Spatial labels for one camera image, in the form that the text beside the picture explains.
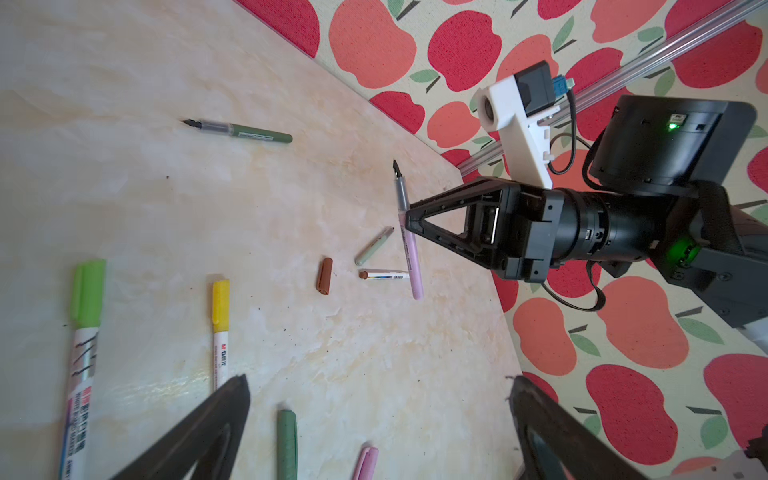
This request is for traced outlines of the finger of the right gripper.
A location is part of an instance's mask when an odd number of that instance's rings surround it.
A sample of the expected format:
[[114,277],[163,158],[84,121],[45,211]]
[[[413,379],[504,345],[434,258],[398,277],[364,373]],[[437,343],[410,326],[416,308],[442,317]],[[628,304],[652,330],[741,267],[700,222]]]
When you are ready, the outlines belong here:
[[405,213],[408,222],[420,222],[424,218],[448,211],[472,206],[485,201],[494,202],[504,182],[495,178],[480,178],[472,183],[447,190],[413,203]]
[[464,227],[451,232],[429,221],[433,214],[412,209],[406,214],[407,229],[488,270],[504,268],[504,252],[497,243],[497,209],[466,209]]

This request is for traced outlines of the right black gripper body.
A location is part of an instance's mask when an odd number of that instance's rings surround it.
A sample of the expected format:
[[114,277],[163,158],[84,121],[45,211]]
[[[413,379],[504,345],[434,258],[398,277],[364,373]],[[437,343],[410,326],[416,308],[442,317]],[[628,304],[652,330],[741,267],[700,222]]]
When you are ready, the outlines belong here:
[[505,280],[543,282],[556,250],[564,194],[508,180],[465,186],[462,252]]

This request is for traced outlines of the pink pen cap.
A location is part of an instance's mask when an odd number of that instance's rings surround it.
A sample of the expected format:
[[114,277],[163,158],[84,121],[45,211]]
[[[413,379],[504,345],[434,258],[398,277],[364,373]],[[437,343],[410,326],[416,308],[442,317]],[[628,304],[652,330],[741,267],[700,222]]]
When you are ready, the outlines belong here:
[[372,480],[375,473],[378,457],[379,450],[376,447],[363,447],[360,451],[352,479]]

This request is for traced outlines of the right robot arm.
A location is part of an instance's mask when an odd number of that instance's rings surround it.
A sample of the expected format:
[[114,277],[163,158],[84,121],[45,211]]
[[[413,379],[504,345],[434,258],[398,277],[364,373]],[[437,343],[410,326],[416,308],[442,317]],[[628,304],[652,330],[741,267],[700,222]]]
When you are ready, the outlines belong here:
[[767,228],[723,180],[756,120],[744,102],[624,96],[587,152],[588,191],[512,173],[414,203],[405,228],[505,280],[571,260],[612,276],[650,260],[729,326],[767,344]]

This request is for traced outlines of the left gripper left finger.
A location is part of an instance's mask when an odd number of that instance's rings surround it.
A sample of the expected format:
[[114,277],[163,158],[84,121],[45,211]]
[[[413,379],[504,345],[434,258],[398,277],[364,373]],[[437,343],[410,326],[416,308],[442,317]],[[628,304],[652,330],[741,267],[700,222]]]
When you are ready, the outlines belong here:
[[247,377],[230,378],[115,477],[228,479],[250,403]]

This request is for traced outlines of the dark green pen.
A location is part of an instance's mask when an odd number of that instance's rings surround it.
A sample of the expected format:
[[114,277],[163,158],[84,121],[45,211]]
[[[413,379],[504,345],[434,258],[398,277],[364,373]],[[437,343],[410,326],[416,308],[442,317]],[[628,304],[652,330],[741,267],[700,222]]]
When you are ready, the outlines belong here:
[[240,124],[195,119],[184,119],[182,120],[182,123],[201,132],[224,135],[232,138],[276,142],[282,144],[290,144],[293,142],[293,136],[290,134],[264,130]]

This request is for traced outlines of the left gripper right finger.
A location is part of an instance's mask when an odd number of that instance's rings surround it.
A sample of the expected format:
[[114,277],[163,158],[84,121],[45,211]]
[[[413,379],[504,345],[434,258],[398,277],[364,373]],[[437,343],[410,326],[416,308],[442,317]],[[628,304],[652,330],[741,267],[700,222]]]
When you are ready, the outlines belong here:
[[523,457],[523,479],[644,477],[525,376],[514,378],[508,403]]

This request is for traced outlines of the white pen light green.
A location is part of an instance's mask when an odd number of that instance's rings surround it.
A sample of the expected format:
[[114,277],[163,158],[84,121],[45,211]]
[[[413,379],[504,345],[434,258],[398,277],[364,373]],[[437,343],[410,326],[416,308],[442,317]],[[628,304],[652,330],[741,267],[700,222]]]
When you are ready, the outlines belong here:
[[106,262],[102,259],[83,262],[74,273],[70,317],[75,331],[59,466],[61,479],[85,477],[105,273]]

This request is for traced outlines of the yellow-tipped white pen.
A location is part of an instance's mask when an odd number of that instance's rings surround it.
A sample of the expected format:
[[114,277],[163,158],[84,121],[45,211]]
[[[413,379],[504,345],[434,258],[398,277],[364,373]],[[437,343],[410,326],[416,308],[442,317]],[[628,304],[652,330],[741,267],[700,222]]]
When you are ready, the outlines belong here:
[[229,379],[229,313],[230,281],[216,281],[212,285],[211,311],[215,389],[219,389]]

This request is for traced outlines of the dark green pen cap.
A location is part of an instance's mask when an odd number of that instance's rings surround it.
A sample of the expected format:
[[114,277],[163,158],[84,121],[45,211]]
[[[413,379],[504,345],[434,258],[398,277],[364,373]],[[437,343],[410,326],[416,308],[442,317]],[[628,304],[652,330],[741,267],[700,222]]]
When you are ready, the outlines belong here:
[[292,410],[282,409],[277,414],[276,468],[278,480],[298,479],[297,417]]

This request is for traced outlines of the pink pen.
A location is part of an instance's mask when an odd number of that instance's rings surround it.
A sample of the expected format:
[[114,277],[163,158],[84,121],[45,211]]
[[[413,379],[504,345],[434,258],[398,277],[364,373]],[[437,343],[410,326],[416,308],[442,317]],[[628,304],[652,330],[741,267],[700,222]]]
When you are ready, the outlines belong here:
[[408,211],[410,204],[408,200],[405,177],[402,175],[396,160],[393,161],[392,166],[395,174],[395,191],[398,204],[398,218],[401,228],[401,236],[407,261],[412,295],[415,300],[422,300],[424,298],[424,289],[418,258],[416,236],[413,232],[406,228],[406,212]]

